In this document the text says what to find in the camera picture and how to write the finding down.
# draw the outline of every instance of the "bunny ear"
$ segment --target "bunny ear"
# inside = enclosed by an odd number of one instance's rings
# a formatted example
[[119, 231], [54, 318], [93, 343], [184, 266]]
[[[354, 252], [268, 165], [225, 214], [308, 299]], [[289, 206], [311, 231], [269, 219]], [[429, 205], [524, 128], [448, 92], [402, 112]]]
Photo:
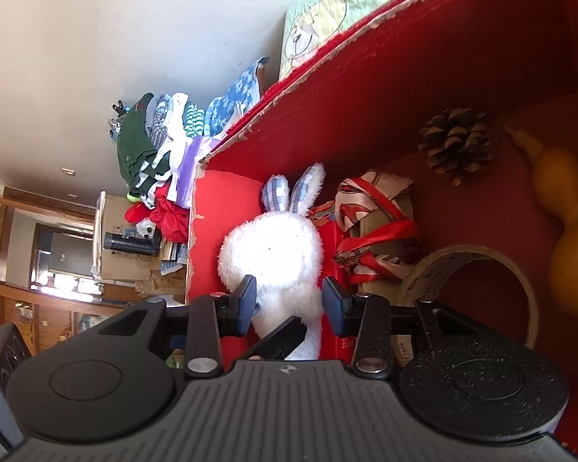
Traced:
[[306, 216], [321, 191], [324, 177], [324, 166], [321, 163], [315, 163], [302, 174], [302, 177], [295, 183], [291, 192], [289, 211], [292, 214]]
[[268, 212], [287, 212], [289, 207], [289, 183], [285, 176], [272, 176], [261, 192], [263, 206]]

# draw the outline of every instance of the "white stuffed bunny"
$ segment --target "white stuffed bunny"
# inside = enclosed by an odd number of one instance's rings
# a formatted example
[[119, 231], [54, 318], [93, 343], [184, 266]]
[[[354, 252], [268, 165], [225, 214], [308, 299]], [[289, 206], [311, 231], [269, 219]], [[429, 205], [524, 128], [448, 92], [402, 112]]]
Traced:
[[267, 212], [231, 231], [220, 248], [218, 273], [233, 291], [244, 275], [257, 279], [259, 312], [254, 329], [262, 338], [289, 316], [307, 325], [306, 337], [290, 360], [316, 360], [321, 348], [323, 303], [317, 280], [321, 272], [321, 238], [306, 213], [313, 206], [324, 181], [321, 164], [299, 178], [289, 199], [284, 176], [265, 184], [262, 200]]

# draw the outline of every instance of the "pine cone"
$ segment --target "pine cone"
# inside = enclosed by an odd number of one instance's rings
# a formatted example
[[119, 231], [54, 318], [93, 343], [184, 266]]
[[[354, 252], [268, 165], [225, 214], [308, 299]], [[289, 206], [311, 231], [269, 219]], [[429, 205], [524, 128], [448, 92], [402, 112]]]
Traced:
[[446, 109], [420, 130], [428, 166], [458, 186], [468, 174], [481, 172], [492, 159], [485, 114], [474, 109]]

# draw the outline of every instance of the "red cardboard box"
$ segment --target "red cardboard box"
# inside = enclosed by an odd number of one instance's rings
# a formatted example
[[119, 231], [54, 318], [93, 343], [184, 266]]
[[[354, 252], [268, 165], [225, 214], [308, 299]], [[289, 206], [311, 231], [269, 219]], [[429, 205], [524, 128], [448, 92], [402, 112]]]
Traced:
[[[317, 225], [317, 228], [324, 246], [324, 263], [319, 278], [319, 286], [321, 286], [321, 282], [326, 276], [333, 276], [338, 280], [341, 286], [348, 288], [347, 272], [333, 260], [336, 247], [344, 238], [344, 233], [336, 225], [336, 222], [332, 221]], [[319, 359], [336, 359], [349, 364], [351, 363], [355, 347], [356, 339], [354, 337], [334, 337], [334, 334], [331, 332], [330, 322], [327, 320], [327, 317], [324, 316]]]
[[[493, 139], [489, 171], [459, 187], [417, 152], [419, 129], [450, 107], [484, 110]], [[202, 162], [190, 214], [189, 297], [223, 290], [220, 245], [262, 213], [260, 191], [272, 174], [292, 183], [322, 162], [324, 201], [343, 178], [370, 168], [411, 176], [427, 250], [484, 245], [510, 257], [532, 282], [541, 317], [536, 350], [571, 385], [556, 434], [578, 454], [578, 321], [558, 310], [547, 283], [562, 225], [535, 202], [530, 163], [503, 122], [578, 155], [578, 0], [391, 2], [273, 86]], [[524, 340], [526, 299], [498, 266], [463, 268], [441, 298]], [[225, 357], [235, 357], [236, 346], [226, 344]]]

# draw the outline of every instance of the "roll of tape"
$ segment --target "roll of tape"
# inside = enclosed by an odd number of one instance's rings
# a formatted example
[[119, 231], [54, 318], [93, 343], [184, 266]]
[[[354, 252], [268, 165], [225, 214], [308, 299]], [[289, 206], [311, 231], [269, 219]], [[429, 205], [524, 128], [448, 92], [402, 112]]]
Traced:
[[402, 305], [413, 305], [415, 299], [436, 299], [449, 277], [459, 267], [475, 260], [494, 260], [506, 266], [516, 276], [524, 289], [529, 308], [529, 324], [525, 345], [533, 348], [538, 338], [539, 310], [535, 293], [520, 268], [503, 254], [477, 245], [454, 245], [442, 248], [424, 257], [401, 285], [399, 301]]

